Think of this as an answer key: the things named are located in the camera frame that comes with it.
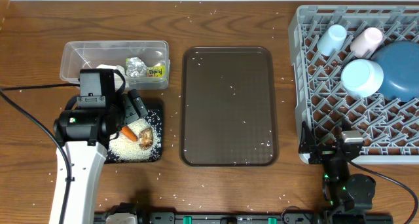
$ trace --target light blue bowl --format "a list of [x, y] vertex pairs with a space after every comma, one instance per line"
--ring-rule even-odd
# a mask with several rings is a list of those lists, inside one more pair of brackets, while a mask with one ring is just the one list
[[371, 60], [383, 70], [378, 91], [386, 99], [408, 102], [419, 97], [419, 44], [398, 41], [378, 50]]

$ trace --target transparent plastic bin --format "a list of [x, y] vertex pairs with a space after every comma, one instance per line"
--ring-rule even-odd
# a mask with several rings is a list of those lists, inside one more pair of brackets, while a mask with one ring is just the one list
[[156, 90], [169, 86], [169, 45], [165, 41], [72, 41], [65, 45], [60, 78], [79, 83], [81, 69], [97, 68], [101, 64], [125, 67], [125, 59], [138, 57], [148, 67], [164, 65], [162, 77], [128, 77], [129, 89]]
[[[343, 47], [325, 58], [316, 44], [333, 24], [344, 26]], [[407, 103], [387, 100], [379, 92], [351, 98], [340, 81], [347, 63], [355, 60], [351, 42], [366, 28], [384, 38], [379, 48], [395, 41], [419, 42], [419, 6], [326, 5], [300, 6], [288, 28], [291, 64], [297, 89], [295, 120], [298, 143], [306, 121], [318, 145], [336, 141], [343, 120], [361, 132], [364, 146], [359, 164], [419, 164], [419, 98]], [[363, 58], [373, 55], [368, 52]], [[309, 154], [300, 155], [308, 162]]]

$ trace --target wooden table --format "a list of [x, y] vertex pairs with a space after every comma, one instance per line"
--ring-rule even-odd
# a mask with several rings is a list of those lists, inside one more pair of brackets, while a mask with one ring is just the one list
[[[62, 51], [69, 41], [165, 40], [172, 61], [169, 88], [141, 92], [144, 98], [158, 97], [165, 103], [163, 156], [148, 164], [105, 165], [96, 210], [134, 202], [149, 210], [162, 207], [178, 212], [279, 214], [290, 205], [320, 211], [328, 205], [321, 193], [323, 169], [304, 164], [297, 154], [287, 27], [302, 4], [12, 1], [0, 32], [0, 83], [2, 87], [60, 83]], [[180, 133], [175, 113], [180, 112], [181, 59], [196, 46], [262, 46], [272, 53], [280, 143], [280, 157], [273, 166], [191, 168], [179, 159], [178, 137], [173, 135]], [[7, 92], [50, 130], [67, 100], [77, 93], [76, 88]], [[0, 222], [47, 223], [56, 148], [3, 100], [0, 119]], [[368, 168], [419, 193], [419, 166]], [[376, 181], [373, 211], [391, 213], [396, 223], [402, 223], [412, 211], [413, 199], [392, 183]]]

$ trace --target clear plastic container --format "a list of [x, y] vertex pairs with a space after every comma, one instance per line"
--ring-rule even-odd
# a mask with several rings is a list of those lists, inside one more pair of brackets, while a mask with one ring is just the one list
[[138, 57], [147, 65], [165, 66], [162, 77], [128, 77], [128, 89], [154, 90], [169, 86], [169, 44], [165, 41], [72, 41], [65, 45], [60, 78], [79, 83], [81, 69], [101, 64], [125, 67], [125, 59]]

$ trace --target cable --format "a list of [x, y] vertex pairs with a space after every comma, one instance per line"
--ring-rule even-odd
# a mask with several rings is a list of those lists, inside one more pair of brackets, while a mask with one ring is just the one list
[[412, 214], [407, 219], [407, 221], [405, 222], [405, 224], [408, 224], [408, 223], [410, 223], [413, 220], [414, 216], [416, 215], [416, 212], [418, 211], [418, 197], [416, 196], [416, 194], [409, 187], [407, 187], [406, 185], [404, 185], [404, 184], [402, 184], [402, 183], [400, 183], [400, 182], [398, 182], [398, 181], [396, 181], [396, 180], [394, 180], [394, 179], [392, 179], [392, 178], [390, 178], [388, 176], [385, 176], [385, 175], [380, 174], [378, 172], [374, 172], [374, 171], [372, 171], [372, 170], [370, 170], [368, 168], [364, 168], [364, 167], [362, 167], [362, 166], [360, 166], [360, 165], [352, 162], [348, 158], [346, 158], [346, 161], [348, 161], [352, 166], [354, 166], [354, 167], [356, 167], [356, 168], [358, 168], [360, 170], [363, 170], [364, 172], [369, 172], [370, 174], [373, 174], [373, 175], [376, 175], [378, 177], [381, 177], [382, 179], [386, 179], [388, 181], [391, 181], [394, 184], [396, 184], [396, 185], [400, 186], [401, 188], [405, 189], [407, 192], [409, 192], [412, 195], [413, 199], [414, 199], [414, 208], [413, 208]]
[[80, 86], [80, 84], [73, 84], [73, 83], [62, 83], [62, 84], [50, 84], [50, 85], [37, 85], [37, 86], [14, 86], [14, 87], [5, 87], [1, 90], [27, 90], [27, 89], [42, 89], [42, 88], [52, 88], [52, 87], [59, 87], [59, 86]]
[[[296, 208], [296, 209], [298, 209], [298, 210], [301, 210], [301, 208], [299, 208], [299, 207], [297, 207], [297, 206], [289, 206], [289, 207], [287, 207], [286, 209], [284, 209], [284, 210], [282, 211], [282, 214], [281, 214], [281, 221], [283, 221], [283, 215], [285, 214], [285, 212], [286, 212], [288, 209], [290, 209], [290, 208]], [[305, 217], [305, 218], [306, 218], [306, 219], [310, 222], [310, 224], [311, 224], [312, 220], [311, 220], [310, 218], [308, 218], [306, 214], [302, 214], [302, 215], [304, 215], [304, 217]]]
[[64, 159], [65, 169], [67, 170], [67, 178], [65, 179], [66, 184], [65, 184], [65, 191], [64, 191], [64, 199], [63, 199], [63, 206], [61, 207], [60, 222], [59, 222], [60, 224], [62, 224], [62, 223], [64, 223], [65, 209], [67, 208], [67, 201], [68, 201], [68, 196], [69, 196], [69, 192], [70, 192], [70, 184], [71, 184], [71, 180], [72, 180], [71, 167], [70, 167], [70, 163], [68, 161], [68, 158], [65, 155], [63, 148], [58, 143], [57, 139], [54, 137], [54, 135], [52, 135], [52, 133], [41, 122], [39, 122], [35, 117], [33, 117], [32, 115], [30, 115], [24, 109], [22, 109], [21, 107], [19, 107], [19, 105], [15, 104], [11, 99], [9, 99], [3, 93], [3, 89], [1, 89], [1, 88], [0, 88], [0, 96], [3, 97], [3, 99], [5, 99], [5, 101], [7, 103], [9, 103], [11, 106], [13, 106], [19, 112], [21, 112], [23, 115], [25, 115], [27, 118], [29, 118], [39, 128], [41, 128], [51, 138], [51, 140], [55, 143], [56, 147], [58, 148], [58, 150], [60, 151], [60, 153], [61, 153], [61, 155], [62, 155], [62, 157]]

